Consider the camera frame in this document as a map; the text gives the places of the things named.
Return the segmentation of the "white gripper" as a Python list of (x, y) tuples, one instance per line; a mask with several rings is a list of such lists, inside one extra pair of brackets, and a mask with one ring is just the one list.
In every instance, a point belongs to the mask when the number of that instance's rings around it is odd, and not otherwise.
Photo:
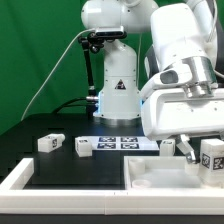
[(176, 146), (188, 163), (195, 163), (189, 137), (224, 132), (224, 89), (202, 98), (187, 98), (181, 88), (157, 90), (143, 103), (141, 118), (146, 137), (163, 140), (177, 136)]

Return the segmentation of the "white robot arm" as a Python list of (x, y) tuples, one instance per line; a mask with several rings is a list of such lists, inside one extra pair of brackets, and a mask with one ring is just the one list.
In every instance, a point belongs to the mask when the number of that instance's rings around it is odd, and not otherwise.
[(151, 140), (173, 138), (191, 163), (192, 137), (224, 135), (224, 48), (216, 0), (87, 0), (81, 12), (93, 51), (104, 53), (94, 116), (141, 121)]

